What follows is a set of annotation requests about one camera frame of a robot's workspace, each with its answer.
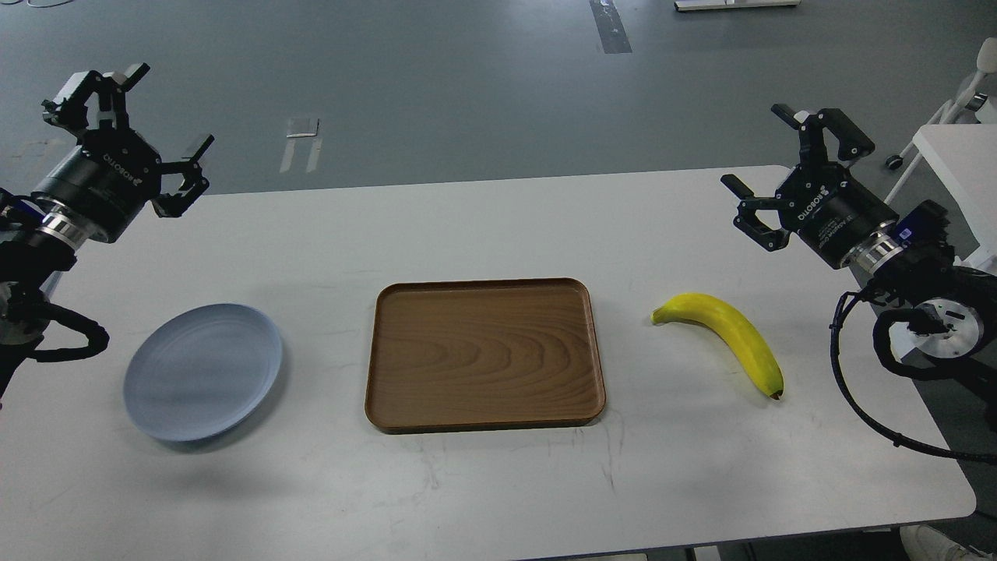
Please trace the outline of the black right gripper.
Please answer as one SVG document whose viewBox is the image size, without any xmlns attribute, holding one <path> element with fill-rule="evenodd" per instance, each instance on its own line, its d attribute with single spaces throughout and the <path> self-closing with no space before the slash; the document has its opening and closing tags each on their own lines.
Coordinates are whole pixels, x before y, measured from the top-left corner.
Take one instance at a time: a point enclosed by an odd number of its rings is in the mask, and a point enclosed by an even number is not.
<svg viewBox="0 0 997 561">
<path fill-rule="evenodd" d="M 737 175 L 722 175 L 720 183 L 738 198 L 733 224 L 768 252 L 786 248 L 795 233 L 827 266 L 843 269 L 855 246 L 898 220 L 845 169 L 872 155 L 875 142 L 838 108 L 797 111 L 773 104 L 770 111 L 798 133 L 800 164 L 775 196 L 756 196 Z M 837 140 L 835 157 L 827 152 L 826 134 Z M 761 210 L 780 212 L 782 228 L 763 223 Z"/>
</svg>

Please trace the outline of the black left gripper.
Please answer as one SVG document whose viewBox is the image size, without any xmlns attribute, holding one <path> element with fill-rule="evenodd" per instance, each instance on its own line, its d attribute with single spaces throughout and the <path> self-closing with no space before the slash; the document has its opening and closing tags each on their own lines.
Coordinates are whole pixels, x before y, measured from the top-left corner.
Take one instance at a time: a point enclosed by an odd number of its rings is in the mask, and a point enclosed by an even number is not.
<svg viewBox="0 0 997 561">
<path fill-rule="evenodd" d="M 158 217 L 178 219 L 210 187 L 202 158 L 213 145 L 214 135 L 195 138 L 178 161 L 160 162 L 160 153 L 132 131 L 127 93 L 150 69 L 149 64 L 138 63 L 122 73 L 75 73 L 54 100 L 41 103 L 45 123 L 83 139 L 31 196 L 43 209 L 60 205 L 88 220 L 95 227 L 90 238 L 104 244 L 114 244 L 150 199 Z M 88 120 L 93 97 L 97 99 L 96 130 Z M 154 173 L 180 175 L 177 191 L 160 192 L 161 180 Z"/>
</svg>

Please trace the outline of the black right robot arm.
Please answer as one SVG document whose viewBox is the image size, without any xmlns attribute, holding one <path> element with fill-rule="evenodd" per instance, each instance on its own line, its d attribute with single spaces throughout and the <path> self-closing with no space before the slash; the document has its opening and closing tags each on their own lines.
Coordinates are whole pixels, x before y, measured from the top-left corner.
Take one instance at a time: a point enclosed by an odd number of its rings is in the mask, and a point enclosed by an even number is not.
<svg viewBox="0 0 997 561">
<path fill-rule="evenodd" d="M 995 369 L 975 355 L 995 339 L 995 277 L 958 265 L 943 206 L 927 199 L 900 217 L 850 166 L 875 143 L 837 108 L 772 112 L 798 133 L 800 160 L 772 196 L 740 178 L 720 181 L 738 198 L 734 225 L 769 252 L 797 235 L 827 266 L 865 271 L 865 297 L 883 307 L 876 354 L 908 379 L 953 379 L 985 404 L 995 426 Z"/>
</svg>

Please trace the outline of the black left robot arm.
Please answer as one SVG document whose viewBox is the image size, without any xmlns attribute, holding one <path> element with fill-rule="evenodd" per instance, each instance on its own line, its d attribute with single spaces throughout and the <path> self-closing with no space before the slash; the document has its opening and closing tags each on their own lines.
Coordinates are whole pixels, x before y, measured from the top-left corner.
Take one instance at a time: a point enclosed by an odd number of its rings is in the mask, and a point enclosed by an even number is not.
<svg viewBox="0 0 997 561">
<path fill-rule="evenodd" d="M 132 127 L 127 95 L 149 70 L 75 73 L 42 103 L 44 121 L 76 142 L 30 194 L 2 192 L 3 390 L 27 360 L 74 362 L 109 345 L 96 320 L 50 298 L 85 242 L 113 244 L 146 205 L 177 219 L 209 188 L 202 158 L 213 136 L 168 162 Z"/>
</svg>

